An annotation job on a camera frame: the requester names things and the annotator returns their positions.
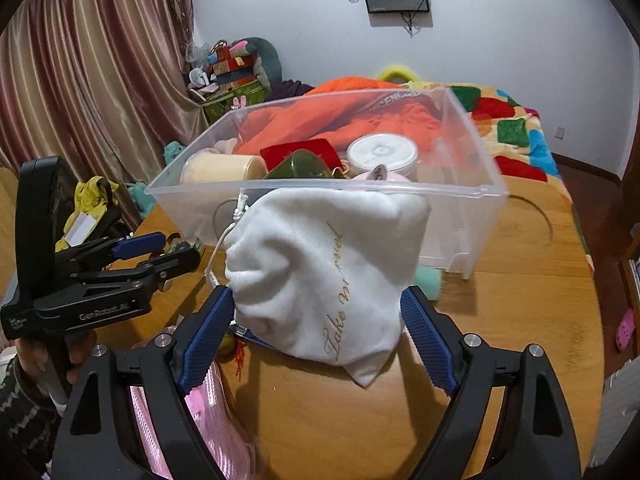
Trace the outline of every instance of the sleeve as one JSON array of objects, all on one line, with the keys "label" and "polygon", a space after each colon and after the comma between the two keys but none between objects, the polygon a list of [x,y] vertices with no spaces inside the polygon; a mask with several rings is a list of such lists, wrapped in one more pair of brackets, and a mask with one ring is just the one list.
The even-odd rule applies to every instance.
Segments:
[{"label": "sleeve", "polygon": [[49,397],[22,371],[18,358],[9,363],[0,386],[0,428],[40,474],[51,460],[60,416]]}]

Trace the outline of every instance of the white pouch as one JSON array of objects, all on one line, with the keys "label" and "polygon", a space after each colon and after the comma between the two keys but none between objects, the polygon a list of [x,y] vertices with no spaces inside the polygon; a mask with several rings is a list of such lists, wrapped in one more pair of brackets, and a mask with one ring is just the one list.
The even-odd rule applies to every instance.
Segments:
[{"label": "white pouch", "polygon": [[342,366],[361,386],[402,331],[429,214],[426,197],[283,188],[224,241],[236,321],[294,357]]}]

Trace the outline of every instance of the transparent plastic box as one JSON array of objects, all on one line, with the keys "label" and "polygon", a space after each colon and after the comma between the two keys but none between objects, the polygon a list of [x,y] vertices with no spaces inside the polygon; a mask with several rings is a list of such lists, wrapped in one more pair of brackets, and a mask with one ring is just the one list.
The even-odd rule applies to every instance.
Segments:
[{"label": "transparent plastic box", "polygon": [[[341,135],[345,124],[362,126],[364,134],[376,132],[380,124],[386,128],[381,132],[407,135],[414,140],[420,136],[414,173],[417,182],[290,179],[180,184],[182,168],[193,153],[212,148],[219,140],[238,137],[249,148],[250,140],[258,139],[256,136],[267,127],[279,135],[273,144],[325,134],[338,154],[346,158],[346,137]],[[254,154],[259,155],[258,148]],[[431,214],[420,264],[460,272],[465,278],[471,275],[508,193],[475,126],[455,95],[444,87],[332,92],[233,110],[194,140],[146,192],[158,200],[184,236],[196,235],[213,246],[231,222],[241,187],[250,201],[280,187],[426,195]]]}]

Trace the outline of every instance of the satin curtain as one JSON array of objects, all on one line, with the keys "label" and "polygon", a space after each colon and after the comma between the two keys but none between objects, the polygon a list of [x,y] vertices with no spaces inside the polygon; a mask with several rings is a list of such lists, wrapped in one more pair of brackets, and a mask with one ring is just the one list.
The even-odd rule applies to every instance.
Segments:
[{"label": "satin curtain", "polygon": [[[0,36],[0,162],[17,171],[62,155],[80,180],[151,181],[164,145],[206,127],[182,79],[172,13],[184,4],[25,0]],[[124,189],[119,198],[138,224]]]}]

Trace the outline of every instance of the silver screw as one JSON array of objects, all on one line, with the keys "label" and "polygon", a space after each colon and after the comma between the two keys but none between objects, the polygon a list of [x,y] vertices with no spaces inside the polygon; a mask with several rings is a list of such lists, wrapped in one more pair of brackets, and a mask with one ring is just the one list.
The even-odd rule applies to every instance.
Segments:
[{"label": "silver screw", "polygon": [[94,346],[94,349],[91,350],[91,354],[96,357],[100,357],[101,355],[106,354],[106,352],[107,352],[107,345],[103,345],[102,343]]},{"label": "silver screw", "polygon": [[169,334],[160,334],[160,335],[157,335],[156,338],[154,339],[154,343],[156,344],[156,346],[159,346],[160,348],[164,348],[170,342],[171,342],[171,336]]},{"label": "silver screw", "polygon": [[529,353],[533,355],[533,357],[542,357],[545,351],[540,345],[529,345]]},{"label": "silver screw", "polygon": [[465,343],[471,346],[471,348],[475,348],[482,344],[482,338],[476,334],[467,334],[465,335]]}]

